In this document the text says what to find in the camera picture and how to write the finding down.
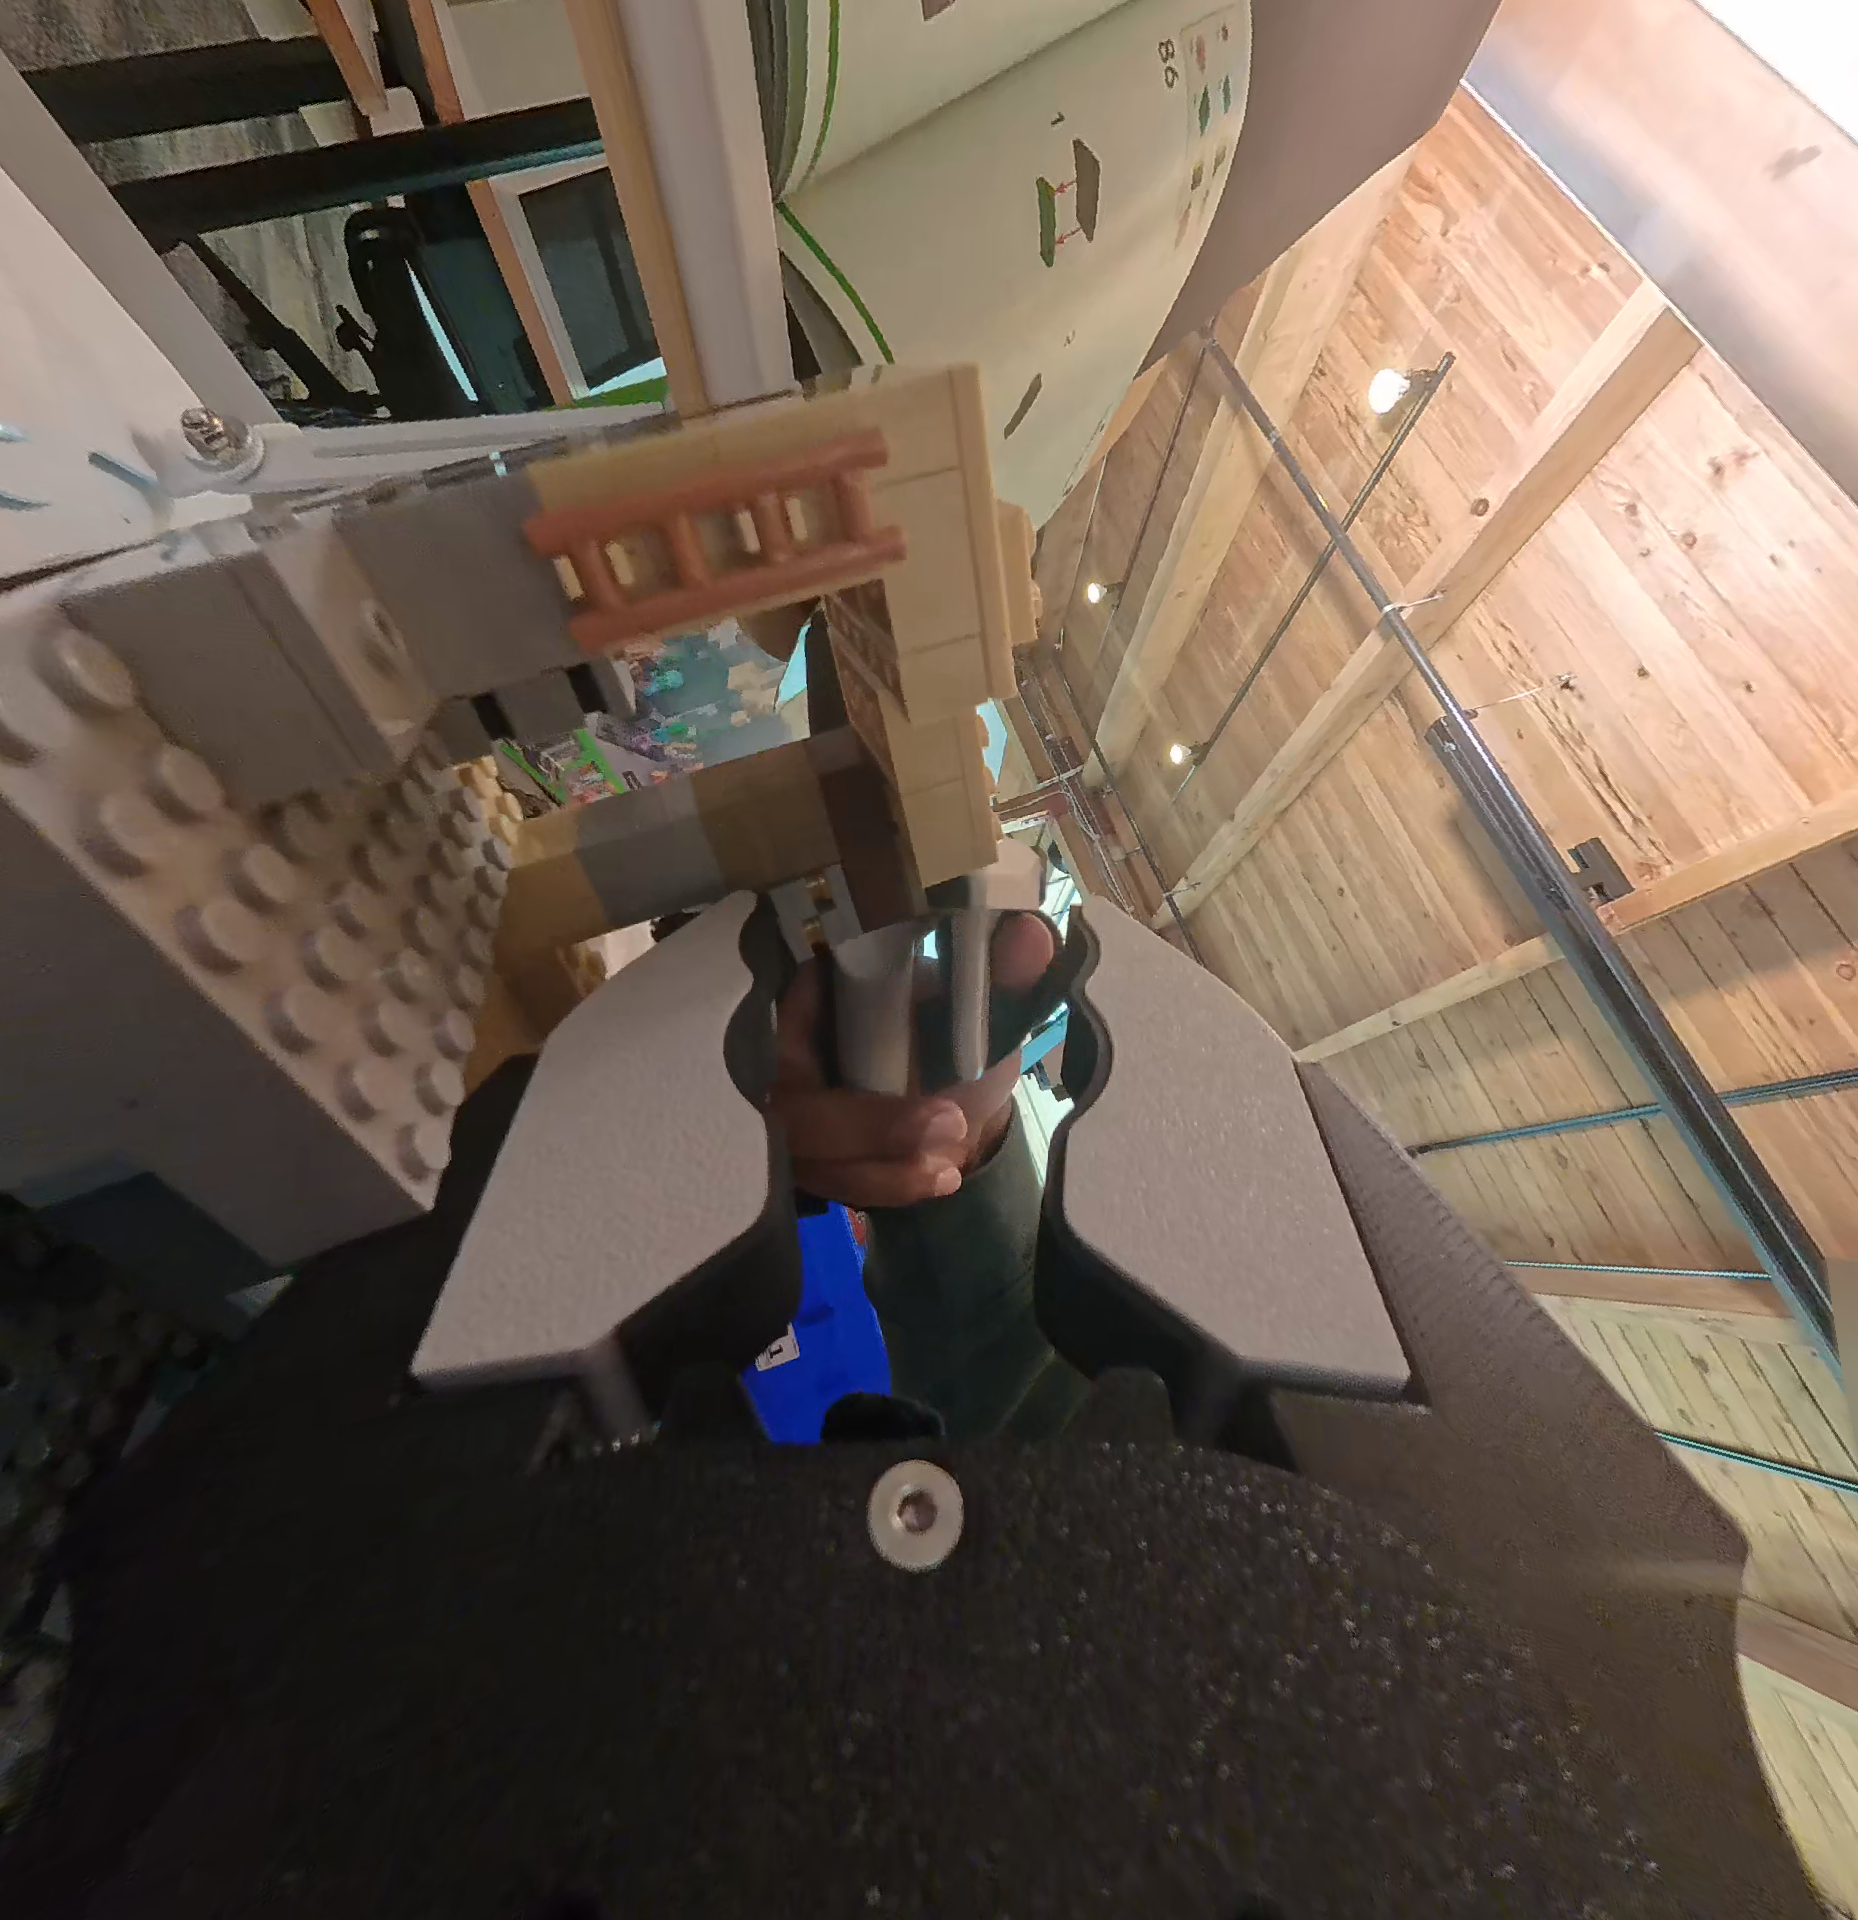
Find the person's right forearm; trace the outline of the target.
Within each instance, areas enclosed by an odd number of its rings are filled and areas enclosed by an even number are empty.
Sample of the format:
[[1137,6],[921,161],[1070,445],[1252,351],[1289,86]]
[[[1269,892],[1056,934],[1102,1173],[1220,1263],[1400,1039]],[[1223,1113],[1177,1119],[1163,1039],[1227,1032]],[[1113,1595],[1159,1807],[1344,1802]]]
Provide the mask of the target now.
[[1086,1401],[1086,1380],[1037,1328],[1039,1205],[1042,1178],[1011,1105],[993,1155],[960,1188],[868,1212],[865,1283],[891,1392],[934,1412],[952,1442],[1042,1442]]

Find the green toy brick set box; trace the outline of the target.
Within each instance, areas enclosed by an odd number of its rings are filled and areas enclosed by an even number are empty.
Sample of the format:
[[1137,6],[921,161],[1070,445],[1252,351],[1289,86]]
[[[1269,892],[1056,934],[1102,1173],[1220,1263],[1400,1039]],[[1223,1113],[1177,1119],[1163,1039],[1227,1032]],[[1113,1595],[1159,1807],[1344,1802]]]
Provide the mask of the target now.
[[528,810],[632,794],[805,738],[787,664],[726,621],[634,659],[593,659],[472,701]]

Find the metal ceiling pipe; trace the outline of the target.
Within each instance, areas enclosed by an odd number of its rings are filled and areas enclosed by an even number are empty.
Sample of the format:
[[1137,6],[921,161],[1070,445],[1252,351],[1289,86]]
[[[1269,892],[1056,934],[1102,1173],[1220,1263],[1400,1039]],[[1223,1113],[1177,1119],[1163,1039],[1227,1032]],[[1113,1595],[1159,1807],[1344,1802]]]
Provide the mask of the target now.
[[1760,1269],[1779,1285],[1795,1324],[1833,1372],[1841,1372],[1826,1258],[1808,1227],[1730,1115],[1723,1095],[1713,1090],[1685,1042],[1662,1018],[1660,1004],[1596,918],[1582,881],[1545,838],[1525,798],[1474,730],[1462,701],[1416,635],[1406,602],[1388,598],[1372,564],[1351,543],[1344,519],[1328,512],[1279,424],[1252,397],[1250,383],[1217,343],[1211,329],[1204,333],[1204,349],[1217,364],[1232,401],[1269,446],[1301,503],[1316,516],[1325,531],[1326,550],[1346,566],[1351,579],[1372,602],[1385,690],[1394,690],[1401,671],[1409,671],[1431,694],[1437,709],[1437,720],[1428,730],[1431,752],[1445,764],[1451,783],[1486,831],[1508,876],[1518,881],[1542,934],[1555,944],[1557,955],[1566,961],[1594,1011],[1635,1063],[1651,1109],[1683,1139],[1731,1212]]

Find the wooden white book stand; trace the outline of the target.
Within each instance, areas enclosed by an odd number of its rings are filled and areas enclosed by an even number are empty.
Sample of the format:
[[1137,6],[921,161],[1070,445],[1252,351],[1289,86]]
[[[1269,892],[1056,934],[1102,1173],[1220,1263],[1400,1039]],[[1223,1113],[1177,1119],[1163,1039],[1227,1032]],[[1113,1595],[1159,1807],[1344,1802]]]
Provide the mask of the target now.
[[211,516],[574,438],[606,409],[299,427],[163,264],[224,228],[602,151],[681,419],[793,386],[745,20],[569,4],[587,98],[103,183],[0,47],[0,579]]

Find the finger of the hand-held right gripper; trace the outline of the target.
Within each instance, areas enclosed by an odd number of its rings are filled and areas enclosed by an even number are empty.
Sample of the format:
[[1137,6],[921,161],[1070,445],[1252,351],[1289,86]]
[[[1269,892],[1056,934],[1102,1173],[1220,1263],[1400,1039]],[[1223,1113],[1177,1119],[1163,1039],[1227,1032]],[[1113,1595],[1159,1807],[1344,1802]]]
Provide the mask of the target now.
[[991,939],[996,907],[960,907],[944,934],[949,1065],[972,1085],[991,1065]]
[[884,925],[831,946],[835,1075],[856,1092],[909,1095],[921,934],[925,925]]

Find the black office chair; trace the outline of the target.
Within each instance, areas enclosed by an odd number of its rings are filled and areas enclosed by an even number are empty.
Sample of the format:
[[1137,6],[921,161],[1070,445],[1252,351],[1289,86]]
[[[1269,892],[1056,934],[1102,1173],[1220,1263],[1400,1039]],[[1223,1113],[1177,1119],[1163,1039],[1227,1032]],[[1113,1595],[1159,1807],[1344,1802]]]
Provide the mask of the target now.
[[553,403],[467,187],[356,209],[342,226],[357,351],[398,420],[514,417]]

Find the blue plastic storage bin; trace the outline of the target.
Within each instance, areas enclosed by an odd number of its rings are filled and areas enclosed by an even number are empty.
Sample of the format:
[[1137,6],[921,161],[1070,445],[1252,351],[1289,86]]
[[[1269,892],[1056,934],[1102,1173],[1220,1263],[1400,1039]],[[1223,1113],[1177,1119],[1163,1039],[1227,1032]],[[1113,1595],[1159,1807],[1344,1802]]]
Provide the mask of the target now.
[[829,1409],[884,1397],[891,1366],[865,1285],[866,1222],[842,1204],[801,1212],[802,1293],[793,1318],[742,1372],[742,1392],[773,1444],[814,1444]]

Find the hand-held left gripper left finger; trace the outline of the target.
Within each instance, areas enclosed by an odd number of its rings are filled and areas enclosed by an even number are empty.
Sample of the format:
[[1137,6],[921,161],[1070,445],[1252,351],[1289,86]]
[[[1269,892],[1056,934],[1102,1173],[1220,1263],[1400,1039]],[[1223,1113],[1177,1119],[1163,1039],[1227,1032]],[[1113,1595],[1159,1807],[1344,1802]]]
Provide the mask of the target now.
[[787,1141],[764,1113],[793,965],[733,894],[541,1044],[413,1349],[420,1387],[579,1385],[632,1437],[679,1377],[736,1380],[802,1294]]

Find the person's right hand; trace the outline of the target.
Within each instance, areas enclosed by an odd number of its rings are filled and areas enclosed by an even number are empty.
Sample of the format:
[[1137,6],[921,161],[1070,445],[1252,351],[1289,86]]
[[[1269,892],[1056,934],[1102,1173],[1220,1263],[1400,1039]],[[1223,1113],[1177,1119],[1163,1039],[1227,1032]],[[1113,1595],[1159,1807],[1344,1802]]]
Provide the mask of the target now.
[[768,1110],[787,1139],[797,1188],[863,1212],[950,1197],[1011,1130],[1022,1044],[976,1081],[930,1095],[841,1087],[820,1055],[827,984],[823,961],[802,962],[773,1013]]

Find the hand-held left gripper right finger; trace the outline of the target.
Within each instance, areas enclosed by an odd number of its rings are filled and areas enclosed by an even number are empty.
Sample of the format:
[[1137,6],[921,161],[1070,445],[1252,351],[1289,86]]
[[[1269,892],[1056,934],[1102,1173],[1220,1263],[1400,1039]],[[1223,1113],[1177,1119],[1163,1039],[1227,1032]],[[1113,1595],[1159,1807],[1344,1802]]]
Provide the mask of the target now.
[[1061,1119],[1034,1310],[1083,1378],[1174,1412],[1281,1392],[1416,1405],[1418,1380],[1301,1069],[1225,982],[1103,900],[1066,946]]

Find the brick building instruction booklet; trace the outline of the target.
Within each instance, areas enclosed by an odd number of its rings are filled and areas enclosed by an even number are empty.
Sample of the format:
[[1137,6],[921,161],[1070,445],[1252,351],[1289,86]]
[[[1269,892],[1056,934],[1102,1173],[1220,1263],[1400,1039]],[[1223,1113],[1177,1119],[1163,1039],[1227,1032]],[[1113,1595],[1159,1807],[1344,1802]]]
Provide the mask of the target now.
[[976,365],[997,495],[1052,518],[1243,143],[1250,2],[752,2],[793,327],[820,372]]

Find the toy brick castle model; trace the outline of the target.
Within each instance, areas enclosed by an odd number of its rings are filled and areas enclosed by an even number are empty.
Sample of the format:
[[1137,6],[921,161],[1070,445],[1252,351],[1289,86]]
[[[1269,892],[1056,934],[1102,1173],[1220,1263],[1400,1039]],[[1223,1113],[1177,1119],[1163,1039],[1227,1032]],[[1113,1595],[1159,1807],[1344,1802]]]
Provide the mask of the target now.
[[[570,1385],[411,1374],[490,988],[554,1022],[560,950],[736,892],[793,953],[981,904],[1032,550],[977,368],[889,365],[0,586],[0,1224],[169,1315],[317,1260],[317,1359],[372,1414]],[[809,605],[833,730],[533,831],[476,786],[453,709]]]

